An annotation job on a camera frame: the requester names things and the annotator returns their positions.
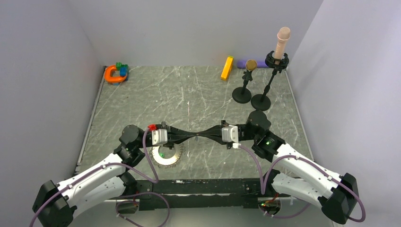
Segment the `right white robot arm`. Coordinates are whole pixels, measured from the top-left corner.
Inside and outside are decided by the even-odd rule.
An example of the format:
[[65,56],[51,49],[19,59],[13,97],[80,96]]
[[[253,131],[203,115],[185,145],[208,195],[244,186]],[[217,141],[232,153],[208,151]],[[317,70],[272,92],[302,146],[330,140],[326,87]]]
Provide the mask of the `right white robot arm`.
[[331,221],[346,224],[363,222],[366,211],[358,195],[357,182],[349,173],[340,175],[324,168],[297,152],[290,144],[270,131],[271,123],[264,112],[249,114],[246,123],[222,122],[196,136],[211,139],[231,148],[248,151],[271,162],[267,173],[256,164],[260,175],[261,194],[286,194],[320,208]]

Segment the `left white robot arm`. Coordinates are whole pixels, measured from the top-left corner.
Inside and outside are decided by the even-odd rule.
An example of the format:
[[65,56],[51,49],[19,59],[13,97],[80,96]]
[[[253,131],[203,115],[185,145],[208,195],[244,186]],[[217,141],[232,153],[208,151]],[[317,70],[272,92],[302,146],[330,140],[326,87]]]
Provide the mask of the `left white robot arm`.
[[128,125],[122,130],[120,145],[106,158],[86,171],[69,179],[45,182],[33,204],[32,227],[39,220],[44,227],[67,227],[76,216],[105,200],[131,198],[138,191],[138,182],[131,171],[152,183],[159,178],[154,166],[154,178],[135,169],[144,158],[152,163],[147,148],[180,144],[195,137],[195,132],[162,124],[149,125],[145,130]]

